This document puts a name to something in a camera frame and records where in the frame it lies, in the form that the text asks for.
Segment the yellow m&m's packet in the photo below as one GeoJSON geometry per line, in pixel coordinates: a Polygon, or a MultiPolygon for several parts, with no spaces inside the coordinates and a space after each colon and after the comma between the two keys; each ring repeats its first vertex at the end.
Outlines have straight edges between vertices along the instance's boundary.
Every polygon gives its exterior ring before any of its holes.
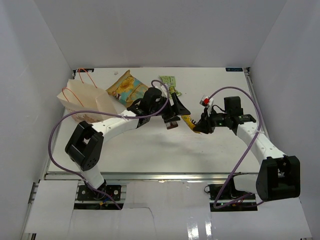
{"type": "Polygon", "coordinates": [[[201,134],[199,131],[194,130],[197,122],[193,118],[191,118],[190,115],[182,115],[181,118],[194,133],[201,134]]]}

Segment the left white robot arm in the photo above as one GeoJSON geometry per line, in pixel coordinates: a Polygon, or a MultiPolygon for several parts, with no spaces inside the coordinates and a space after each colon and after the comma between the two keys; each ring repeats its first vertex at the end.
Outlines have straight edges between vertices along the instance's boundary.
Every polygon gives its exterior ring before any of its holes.
{"type": "Polygon", "coordinates": [[[133,101],[120,117],[110,117],[96,123],[82,121],[77,125],[65,152],[79,168],[85,183],[89,186],[90,196],[99,200],[106,193],[106,181],[98,168],[105,142],[126,131],[142,127],[150,121],[152,114],[161,116],[164,123],[179,121],[180,116],[191,114],[176,93],[172,93],[171,97],[173,105],[167,97],[162,96],[160,89],[150,87],[144,96],[133,101]]]}

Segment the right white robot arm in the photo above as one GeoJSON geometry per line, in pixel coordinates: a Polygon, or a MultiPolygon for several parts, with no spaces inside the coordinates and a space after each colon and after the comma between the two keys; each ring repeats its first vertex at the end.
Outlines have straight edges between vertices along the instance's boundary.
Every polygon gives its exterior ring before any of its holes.
{"type": "Polygon", "coordinates": [[[204,112],[195,125],[196,132],[211,134],[217,127],[229,128],[241,139],[259,163],[257,174],[234,174],[225,187],[226,195],[236,200],[243,193],[257,194],[265,202],[297,198],[301,193],[300,161],[279,150],[258,129],[255,118],[244,114],[238,96],[224,98],[224,111],[216,112],[213,99],[203,96],[204,112]]]}

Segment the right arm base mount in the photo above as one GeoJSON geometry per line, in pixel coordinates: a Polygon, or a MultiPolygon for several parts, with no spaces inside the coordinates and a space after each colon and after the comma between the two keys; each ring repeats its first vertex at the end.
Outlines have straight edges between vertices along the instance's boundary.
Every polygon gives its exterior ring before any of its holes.
{"type": "MultiPolygon", "coordinates": [[[[232,203],[231,205],[228,205],[226,207],[222,208],[214,208],[214,201],[222,188],[223,184],[218,183],[212,183],[207,184],[203,191],[209,196],[209,205],[210,205],[210,211],[213,212],[247,212],[247,211],[257,211],[257,201],[256,196],[254,194],[248,196],[247,198],[244,198],[243,200],[239,200],[235,203],[232,203]]],[[[244,191],[238,191],[234,187],[234,181],[230,180],[229,183],[224,188],[222,194],[220,195],[217,206],[222,206],[232,200],[235,200],[239,197],[242,197],[245,195],[246,192],[244,191]]]]}

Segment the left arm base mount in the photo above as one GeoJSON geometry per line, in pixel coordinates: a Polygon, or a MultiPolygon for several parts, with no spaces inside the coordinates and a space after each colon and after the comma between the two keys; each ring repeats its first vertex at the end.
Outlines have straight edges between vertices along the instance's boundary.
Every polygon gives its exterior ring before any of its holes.
{"type": "MultiPolygon", "coordinates": [[[[105,192],[116,202],[121,200],[121,185],[107,185],[100,189],[100,191],[105,192]]],[[[76,200],[80,202],[99,201],[103,204],[114,203],[108,196],[90,189],[86,184],[78,187],[76,200]]]]}

